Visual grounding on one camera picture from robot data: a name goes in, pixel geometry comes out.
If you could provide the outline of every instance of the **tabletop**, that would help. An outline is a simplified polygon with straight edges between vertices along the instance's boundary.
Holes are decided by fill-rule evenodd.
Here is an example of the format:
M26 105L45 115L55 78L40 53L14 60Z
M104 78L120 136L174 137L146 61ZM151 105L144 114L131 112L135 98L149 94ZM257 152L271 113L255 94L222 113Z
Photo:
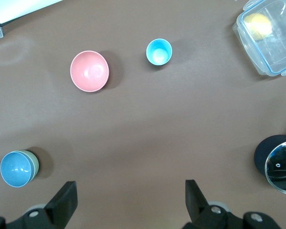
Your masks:
M26 186L0 175L8 222L75 180L67 229L170 228L190 221L185 180L242 218L286 229L286 194L259 174L257 145L286 134L286 77L261 76L232 30L246 0L64 0L5 25L0 39L0 162L28 149L40 160ZM153 66L146 47L168 40ZM108 62L109 81L79 90L72 59Z

